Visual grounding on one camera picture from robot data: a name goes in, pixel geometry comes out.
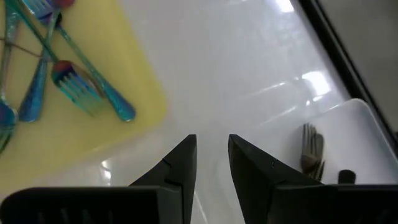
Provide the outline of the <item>clear translucent plastic bin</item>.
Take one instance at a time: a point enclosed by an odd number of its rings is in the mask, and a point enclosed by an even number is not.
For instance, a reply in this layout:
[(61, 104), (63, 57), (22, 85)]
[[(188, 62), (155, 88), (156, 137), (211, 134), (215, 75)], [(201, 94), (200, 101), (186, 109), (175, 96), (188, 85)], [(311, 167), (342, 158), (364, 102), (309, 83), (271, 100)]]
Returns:
[[(339, 171), (348, 169), (356, 173), (355, 184), (398, 185), (398, 158), (364, 101), (346, 101), (310, 118), (309, 122), (325, 139), (321, 183), (338, 184)], [(231, 134), (303, 173), (299, 162), (302, 126), (301, 120), (280, 119), (250, 134)]]

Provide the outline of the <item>yellow translucent plastic bin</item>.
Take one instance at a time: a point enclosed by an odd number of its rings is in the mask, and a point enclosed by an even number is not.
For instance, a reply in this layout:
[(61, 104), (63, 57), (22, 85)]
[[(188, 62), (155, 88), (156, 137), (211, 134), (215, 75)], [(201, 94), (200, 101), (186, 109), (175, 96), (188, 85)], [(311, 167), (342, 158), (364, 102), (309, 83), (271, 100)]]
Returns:
[(104, 103), (92, 117), (47, 79), (38, 121), (20, 122), (0, 154), (0, 200), (81, 161), (108, 154), (165, 117), (164, 92), (118, 0), (76, 0), (62, 26), (101, 74), (136, 109), (121, 121)]

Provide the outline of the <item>black table frame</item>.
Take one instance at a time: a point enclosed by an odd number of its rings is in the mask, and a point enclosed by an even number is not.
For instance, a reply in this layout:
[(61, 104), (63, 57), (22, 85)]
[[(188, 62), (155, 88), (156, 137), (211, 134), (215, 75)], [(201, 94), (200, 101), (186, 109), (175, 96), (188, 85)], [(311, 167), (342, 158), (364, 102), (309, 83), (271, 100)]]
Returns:
[(339, 77), (348, 89), (350, 96), (364, 100), (370, 106), (371, 111), (375, 112), (376, 118), (380, 121), (387, 139), (392, 143), (394, 149), (398, 149), (398, 133), (391, 128), (379, 109), (376, 100), (354, 66), (347, 50), (327, 17), (320, 0), (298, 0), (298, 2), (337, 69)]

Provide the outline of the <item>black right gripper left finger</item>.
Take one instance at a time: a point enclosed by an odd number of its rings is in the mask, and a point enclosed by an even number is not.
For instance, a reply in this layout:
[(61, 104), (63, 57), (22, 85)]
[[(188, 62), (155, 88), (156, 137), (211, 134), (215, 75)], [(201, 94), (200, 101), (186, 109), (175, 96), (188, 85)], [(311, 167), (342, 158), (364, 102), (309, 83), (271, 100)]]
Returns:
[(197, 137), (188, 135), (122, 187), (34, 187), (6, 197), (0, 224), (189, 224)]

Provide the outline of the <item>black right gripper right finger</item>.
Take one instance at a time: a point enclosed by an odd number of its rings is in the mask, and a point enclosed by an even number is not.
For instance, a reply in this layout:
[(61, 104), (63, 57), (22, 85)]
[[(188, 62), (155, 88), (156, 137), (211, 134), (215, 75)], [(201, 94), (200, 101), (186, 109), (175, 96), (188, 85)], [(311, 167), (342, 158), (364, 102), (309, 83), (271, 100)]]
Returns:
[(245, 224), (398, 224), (398, 185), (323, 184), (237, 134), (228, 156)]

